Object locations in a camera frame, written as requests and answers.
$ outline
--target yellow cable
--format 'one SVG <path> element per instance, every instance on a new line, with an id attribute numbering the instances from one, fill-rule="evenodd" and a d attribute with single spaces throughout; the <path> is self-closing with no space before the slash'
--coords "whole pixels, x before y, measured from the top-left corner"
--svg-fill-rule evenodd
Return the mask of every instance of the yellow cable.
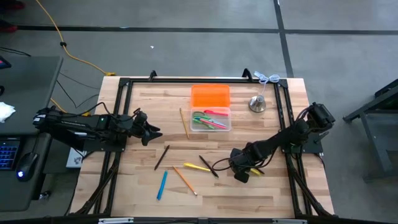
<path id="1" fill-rule="evenodd" d="M 50 98 L 51 102 L 53 104 L 55 104 L 55 106 L 57 106 L 62 112 L 67 113 L 67 111 L 65 111 L 64 109 L 62 109 L 62 107 L 55 101 L 53 100 L 53 98 Z"/>
<path id="2" fill-rule="evenodd" d="M 43 5 L 41 5 L 41 3 L 39 2 L 39 0 L 36 0 L 36 2 L 37 2 L 37 4 L 39 4 L 39 6 L 43 9 L 43 11 L 44 11 L 44 12 L 48 15 L 48 17 L 50 18 L 52 24 L 54 25 L 55 29 L 57 30 L 58 34 L 60 35 L 61 42 L 65 42 L 65 41 L 63 41 L 62 34 L 61 34 L 60 30 L 58 29 L 57 25 L 55 24 L 54 20 L 52 19 L 51 15 L 47 12 L 47 10 L 45 10 L 45 8 L 43 7 Z M 106 76 L 111 76 L 111 75 L 115 75 L 115 74 L 116 74 L 116 73 L 114 73 L 114 72 L 105 72 L 104 70 L 100 69 L 98 66 L 96 66 L 95 64 L 93 64 L 93 63 L 91 63 L 91 62 L 87 62 L 87 61 L 85 61 L 85 60 L 76 58 L 76 57 L 72 56 L 72 55 L 68 52 L 68 50 L 67 50 L 67 48 L 66 48 L 65 46 L 62 46 L 62 47 L 63 47 L 63 49 L 65 50 L 65 52 L 67 53 L 67 55 L 68 55 L 69 57 L 71 57 L 72 59 L 75 59 L 75 60 L 77 60 L 77 61 L 79 61 L 79 62 L 86 63 L 86 64 L 88 64 L 88 65 L 91 65 L 92 67 L 95 67 L 96 69 L 98 69 L 99 71 L 101 71 L 101 72 L 102 72 L 104 75 L 106 75 Z"/>

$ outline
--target gray floor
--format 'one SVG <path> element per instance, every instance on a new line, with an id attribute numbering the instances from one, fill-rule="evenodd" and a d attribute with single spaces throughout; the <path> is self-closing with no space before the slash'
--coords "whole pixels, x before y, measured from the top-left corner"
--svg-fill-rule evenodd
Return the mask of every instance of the gray floor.
<path id="1" fill-rule="evenodd" d="M 280 0 L 287 29 L 398 29 L 398 1 Z M 54 19 L 71 26 L 277 28 L 272 1 L 238 0 L 43 0 Z M 3 18 L 16 24 L 50 24 L 34 1 Z M 286 77 L 278 34 L 166 32 L 63 32 L 73 55 L 118 75 L 228 76 L 244 68 Z M 376 168 L 362 124 L 341 118 L 371 100 L 375 91 L 398 77 L 396 35 L 287 35 L 295 77 L 305 79 L 310 101 L 324 103 L 337 122 L 323 140 L 326 174 L 335 213 L 341 217 L 398 222 L 396 180 L 365 184 Z M 0 34 L 0 46 L 32 55 L 63 55 L 56 32 Z M 99 87 L 102 74 L 65 56 L 62 72 Z M 79 104 L 97 94 L 65 77 L 59 81 Z M 59 86 L 53 97 L 68 111 L 73 104 Z M 21 213 L 1 219 L 63 215 L 76 174 L 53 177 L 54 195 Z"/>

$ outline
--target orange box lid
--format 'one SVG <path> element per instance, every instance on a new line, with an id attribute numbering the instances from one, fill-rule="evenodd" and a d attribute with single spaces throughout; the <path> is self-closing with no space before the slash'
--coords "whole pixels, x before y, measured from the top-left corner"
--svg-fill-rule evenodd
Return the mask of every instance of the orange box lid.
<path id="1" fill-rule="evenodd" d="M 231 99 L 229 86 L 220 84 L 192 85 L 191 106 L 192 107 L 229 107 Z"/>

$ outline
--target wooden table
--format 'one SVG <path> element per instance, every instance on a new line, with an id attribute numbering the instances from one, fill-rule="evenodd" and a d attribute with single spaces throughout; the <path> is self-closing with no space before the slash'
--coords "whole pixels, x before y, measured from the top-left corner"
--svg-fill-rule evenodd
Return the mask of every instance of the wooden table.
<path id="1" fill-rule="evenodd" d="M 287 79 L 294 115 L 308 106 L 304 81 L 301 78 Z M 114 108 L 119 77 L 104 77 L 98 101 Z M 187 139 L 179 108 L 183 109 L 187 124 L 190 118 L 191 83 L 136 83 L 132 89 L 130 114 L 138 107 L 148 115 L 148 122 L 161 129 L 163 136 L 142 146 L 141 140 L 130 138 L 122 153 L 118 180 L 114 193 L 113 217 L 234 217 L 234 218 L 291 218 L 294 217 L 287 168 L 284 156 L 278 150 L 272 162 L 258 177 L 250 174 L 244 184 L 234 179 L 229 169 L 218 172 L 216 179 L 209 172 L 182 166 L 184 162 L 204 166 L 203 156 L 210 164 L 229 157 L 232 148 L 242 149 L 248 141 L 267 139 L 280 129 L 275 93 L 272 86 L 265 91 L 267 109 L 253 113 L 248 109 L 248 100 L 261 93 L 258 84 L 230 84 L 232 130 L 227 133 L 197 133 L 190 131 Z M 124 106 L 123 93 L 120 113 Z M 285 99 L 281 91 L 282 104 Z M 102 107 L 97 114 L 105 114 Z M 170 149 L 159 168 L 154 166 L 165 147 Z M 78 210 L 98 186 L 103 152 L 95 152 L 84 160 L 81 168 L 71 212 Z M 333 213 L 325 171 L 319 158 L 303 155 L 308 187 L 324 208 Z M 193 185 L 198 196 L 189 190 L 172 166 L 180 168 Z M 156 195 L 164 170 L 169 171 L 162 200 Z M 104 208 L 107 192 L 104 191 Z M 301 190 L 297 191 L 300 207 L 303 208 Z"/>

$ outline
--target blue pen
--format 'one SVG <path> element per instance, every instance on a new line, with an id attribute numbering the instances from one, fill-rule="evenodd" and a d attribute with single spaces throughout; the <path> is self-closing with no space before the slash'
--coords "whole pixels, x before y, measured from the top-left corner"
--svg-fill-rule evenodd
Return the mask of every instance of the blue pen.
<path id="1" fill-rule="evenodd" d="M 160 186 L 159 192 L 157 193 L 157 197 L 156 197 L 157 200 L 160 200 L 162 198 L 164 185 L 166 184 L 166 178 L 167 178 L 167 170 L 164 172 L 162 185 Z"/>

